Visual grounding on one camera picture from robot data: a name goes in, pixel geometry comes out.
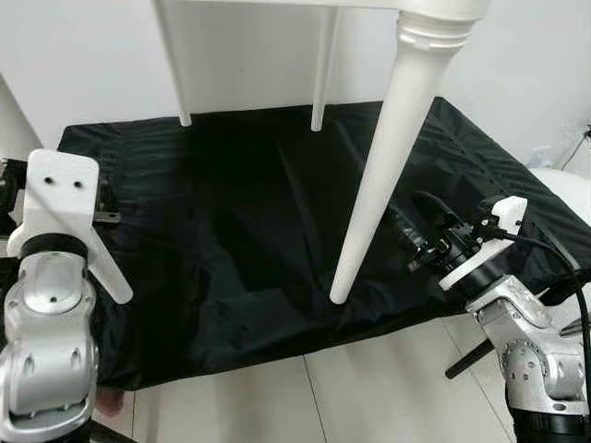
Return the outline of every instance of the white chair leg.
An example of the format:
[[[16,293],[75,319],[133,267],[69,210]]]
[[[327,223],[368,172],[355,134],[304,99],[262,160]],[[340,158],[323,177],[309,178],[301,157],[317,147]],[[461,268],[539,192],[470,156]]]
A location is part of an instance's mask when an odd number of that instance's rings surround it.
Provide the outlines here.
[[[454,24],[400,14],[396,64],[332,282],[331,300],[335,304],[346,301],[439,79],[452,56],[464,45],[471,27],[471,22]]]
[[[322,117],[324,116],[324,106],[326,105],[331,80],[332,59],[334,58],[334,49],[337,42],[340,15],[340,7],[326,6],[324,8],[316,64],[316,79],[314,80],[314,101],[312,103],[311,129],[314,132],[322,129]]]
[[[0,157],[26,161],[32,150],[42,147],[0,73]]]
[[[151,0],[151,3],[153,5],[156,24],[158,26],[158,31],[160,32],[160,37],[163,43],[163,50],[166,57],[166,63],[168,64],[168,71],[173,81],[176,107],[178,109],[178,119],[180,120],[181,126],[191,126],[191,113],[189,112],[187,103],[185,101],[181,78],[178,74],[178,63],[164,17],[164,4],[161,3],[164,1],[166,0]]]

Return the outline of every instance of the black tablecloth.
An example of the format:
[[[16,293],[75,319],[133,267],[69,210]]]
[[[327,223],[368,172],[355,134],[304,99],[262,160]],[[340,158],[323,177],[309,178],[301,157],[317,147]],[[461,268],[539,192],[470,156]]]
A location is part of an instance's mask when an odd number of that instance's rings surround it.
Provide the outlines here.
[[[328,302],[379,103],[71,126],[59,149],[95,158],[122,221],[103,233],[135,291],[99,288],[100,383],[124,389],[309,353],[463,311],[426,272],[409,274],[391,219],[344,306]],[[551,236],[591,270],[591,230],[457,109],[436,99],[395,201],[424,189],[469,219],[492,195],[529,199],[522,233]],[[527,245],[497,260],[535,293],[565,275]]]

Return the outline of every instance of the robotic arm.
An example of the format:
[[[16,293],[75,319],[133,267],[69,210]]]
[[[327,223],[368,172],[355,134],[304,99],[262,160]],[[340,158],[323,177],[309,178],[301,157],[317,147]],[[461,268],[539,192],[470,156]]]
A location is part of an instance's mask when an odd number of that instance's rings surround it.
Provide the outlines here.
[[[2,441],[74,442],[88,427],[99,362],[90,335],[96,295],[88,270],[116,302],[132,296],[92,228],[98,172],[86,157],[53,150],[29,157],[23,223],[6,245],[6,254],[21,261],[4,300]],[[13,188],[8,195],[14,206]]]
[[[590,441],[584,348],[563,338],[546,307],[490,262],[513,243],[490,239],[490,233],[516,234],[527,201],[485,200],[476,210],[475,226],[430,194],[416,193],[414,204],[426,223],[425,237],[401,212],[395,216],[413,257],[408,268],[427,266],[440,276],[441,288],[453,288],[465,299],[466,310],[493,343],[517,441]]]

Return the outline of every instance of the tile floor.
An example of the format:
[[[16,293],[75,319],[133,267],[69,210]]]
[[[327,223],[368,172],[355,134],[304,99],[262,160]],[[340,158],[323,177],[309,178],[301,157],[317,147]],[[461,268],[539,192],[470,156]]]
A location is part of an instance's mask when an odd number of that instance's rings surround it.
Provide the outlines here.
[[[469,316],[376,339],[176,381],[96,418],[140,443],[514,441],[490,355],[455,380],[445,368],[481,339]]]

